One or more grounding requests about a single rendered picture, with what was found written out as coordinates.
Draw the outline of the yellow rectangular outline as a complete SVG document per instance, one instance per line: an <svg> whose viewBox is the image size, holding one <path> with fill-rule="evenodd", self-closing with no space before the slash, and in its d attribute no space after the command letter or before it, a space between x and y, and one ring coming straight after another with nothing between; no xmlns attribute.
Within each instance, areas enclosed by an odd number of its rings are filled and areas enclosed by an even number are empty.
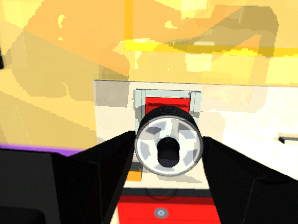
<svg viewBox="0 0 298 224"><path fill-rule="evenodd" d="M298 48L252 47L252 46L203 46L179 44L132 43L133 0L124 0L124 51L189 53L235 56L298 57Z"/></svg>

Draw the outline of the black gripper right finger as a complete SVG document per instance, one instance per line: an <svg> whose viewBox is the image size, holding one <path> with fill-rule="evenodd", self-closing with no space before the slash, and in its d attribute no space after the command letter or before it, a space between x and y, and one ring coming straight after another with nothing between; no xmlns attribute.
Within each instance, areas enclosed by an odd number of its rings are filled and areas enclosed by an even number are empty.
<svg viewBox="0 0 298 224"><path fill-rule="evenodd" d="M202 164L221 224L298 224L298 180L209 136Z"/></svg>

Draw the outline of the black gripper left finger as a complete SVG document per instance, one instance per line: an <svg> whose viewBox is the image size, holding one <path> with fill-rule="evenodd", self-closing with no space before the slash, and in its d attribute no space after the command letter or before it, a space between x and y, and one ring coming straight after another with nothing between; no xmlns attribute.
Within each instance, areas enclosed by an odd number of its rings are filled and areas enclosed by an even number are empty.
<svg viewBox="0 0 298 224"><path fill-rule="evenodd" d="M46 224L111 224L136 131L79 153L0 148L0 206L39 209Z"/></svg>

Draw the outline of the black wheel with white rim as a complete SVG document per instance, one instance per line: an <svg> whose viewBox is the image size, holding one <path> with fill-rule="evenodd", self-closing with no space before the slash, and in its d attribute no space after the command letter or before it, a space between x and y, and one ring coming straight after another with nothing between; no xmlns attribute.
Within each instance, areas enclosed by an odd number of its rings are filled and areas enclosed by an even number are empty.
<svg viewBox="0 0 298 224"><path fill-rule="evenodd" d="M180 161L174 167L158 163L158 142L166 137L177 140ZM144 168L160 176L178 176L193 169L204 149L202 135L193 117L175 106L161 106L148 112L140 122L134 150Z"/></svg>

